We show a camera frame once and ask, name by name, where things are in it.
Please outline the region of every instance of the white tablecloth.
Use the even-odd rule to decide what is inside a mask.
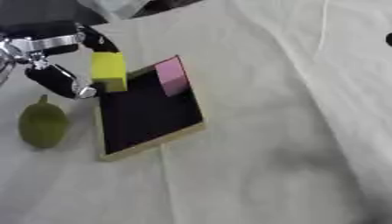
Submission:
[[[97,27],[123,50],[129,70],[179,54],[207,120],[204,131],[114,163],[95,159],[94,100],[51,94],[73,121],[66,140],[45,151],[21,142],[18,115],[46,90],[19,68],[0,89],[0,221],[371,221],[388,208],[380,196],[390,190],[381,185],[387,176],[378,176],[391,167],[383,150],[392,145],[385,135],[389,78],[381,76],[392,57],[383,43],[388,6],[210,0]],[[52,61],[88,75],[89,55]],[[385,202],[374,211],[305,85],[362,189]]]
[[[78,0],[109,22],[131,18],[151,0]]]

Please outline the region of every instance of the yellow cube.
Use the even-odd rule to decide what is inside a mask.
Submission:
[[[91,79],[105,85],[106,92],[127,91],[126,67],[121,52],[93,52]]]

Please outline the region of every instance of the pear stem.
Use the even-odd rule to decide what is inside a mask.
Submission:
[[[39,98],[38,103],[47,103],[47,94],[41,95],[41,98]]]

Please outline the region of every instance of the pink block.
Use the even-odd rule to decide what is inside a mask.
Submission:
[[[189,87],[186,73],[178,56],[156,64],[155,68],[167,96],[177,95]]]

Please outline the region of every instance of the green pear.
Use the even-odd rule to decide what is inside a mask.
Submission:
[[[69,121],[64,112],[47,102],[47,94],[28,106],[19,117],[22,139],[40,149],[56,146],[67,132]]]

